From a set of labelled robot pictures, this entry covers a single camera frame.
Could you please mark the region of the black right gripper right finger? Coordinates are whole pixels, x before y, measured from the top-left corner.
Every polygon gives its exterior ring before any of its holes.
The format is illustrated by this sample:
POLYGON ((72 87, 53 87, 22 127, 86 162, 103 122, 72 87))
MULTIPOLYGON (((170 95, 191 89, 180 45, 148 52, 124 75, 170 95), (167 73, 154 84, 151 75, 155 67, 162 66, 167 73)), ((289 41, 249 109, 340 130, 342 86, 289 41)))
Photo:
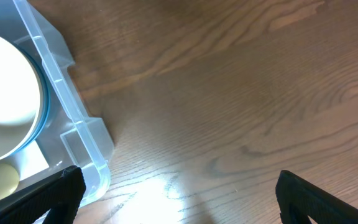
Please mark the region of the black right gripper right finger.
POLYGON ((358 223, 358 209, 288 170, 280 172, 275 195, 283 224, 358 223))

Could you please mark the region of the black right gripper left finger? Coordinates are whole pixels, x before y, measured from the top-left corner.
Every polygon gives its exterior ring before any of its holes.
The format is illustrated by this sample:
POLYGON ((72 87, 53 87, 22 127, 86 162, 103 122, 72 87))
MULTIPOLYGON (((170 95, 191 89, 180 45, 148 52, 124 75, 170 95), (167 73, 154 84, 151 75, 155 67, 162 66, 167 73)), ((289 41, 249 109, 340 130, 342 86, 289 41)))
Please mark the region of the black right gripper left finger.
POLYGON ((67 167, 0 200, 0 223, 73 223, 86 185, 81 169, 67 167))

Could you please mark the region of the dark blue bowl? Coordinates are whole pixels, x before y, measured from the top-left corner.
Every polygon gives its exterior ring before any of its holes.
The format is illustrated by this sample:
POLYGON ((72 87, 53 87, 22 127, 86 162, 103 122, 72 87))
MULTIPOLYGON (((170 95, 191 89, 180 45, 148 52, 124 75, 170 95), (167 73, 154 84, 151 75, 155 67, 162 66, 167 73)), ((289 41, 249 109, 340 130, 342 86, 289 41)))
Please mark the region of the dark blue bowl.
POLYGON ((13 43, 13 46, 15 46, 27 58, 29 63, 33 66, 34 70, 36 71, 37 73, 36 77, 37 80, 39 81, 40 94, 42 95, 40 97, 41 99, 40 109, 39 109, 39 114, 37 116, 35 129, 32 131, 28 139, 26 139, 15 151, 12 151, 12 154, 15 154, 23 150, 30 143, 34 142, 42 132, 43 128, 45 127, 50 111, 50 90, 48 89, 47 86, 47 80, 46 80, 47 76, 45 74, 45 70, 42 67, 42 65, 39 64, 39 62, 33 56, 31 56, 31 54, 29 54, 24 48, 22 48, 18 44, 13 43))

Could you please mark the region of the large cream bowl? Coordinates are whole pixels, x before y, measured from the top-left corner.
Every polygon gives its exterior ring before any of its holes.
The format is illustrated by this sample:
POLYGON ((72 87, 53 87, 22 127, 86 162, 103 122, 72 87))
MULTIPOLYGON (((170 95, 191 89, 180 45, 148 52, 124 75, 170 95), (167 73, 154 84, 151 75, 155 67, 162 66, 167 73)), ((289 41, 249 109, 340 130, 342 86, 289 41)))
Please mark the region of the large cream bowl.
POLYGON ((27 58, 0 37, 0 160, 35 129, 42 96, 36 74, 27 58))

